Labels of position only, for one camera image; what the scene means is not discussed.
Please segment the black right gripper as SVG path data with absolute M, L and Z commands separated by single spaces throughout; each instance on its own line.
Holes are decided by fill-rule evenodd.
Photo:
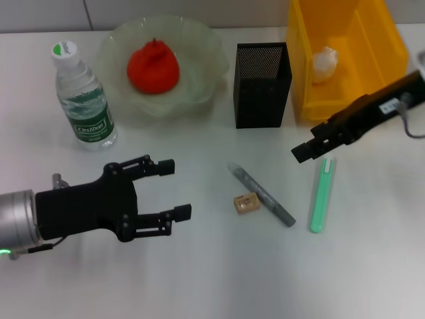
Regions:
M 317 159 L 345 144 L 360 139 L 365 133 L 387 120 L 400 116 L 404 133 L 412 139 L 424 135 L 413 134 L 408 128 L 408 111 L 424 102 L 424 79 L 415 71 L 391 85 L 355 100 L 328 121 L 314 126 L 313 139 L 291 150 L 299 163 Z

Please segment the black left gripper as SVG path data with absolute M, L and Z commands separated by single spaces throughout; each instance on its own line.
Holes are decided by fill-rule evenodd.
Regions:
M 191 219 L 191 204 L 152 214 L 138 214 L 132 180 L 175 173 L 175 161 L 155 163 L 149 155 L 104 167 L 92 183 L 44 191 L 35 195 L 37 227 L 44 240 L 96 229 L 113 232 L 126 243 L 135 237 L 169 236 L 173 222 Z

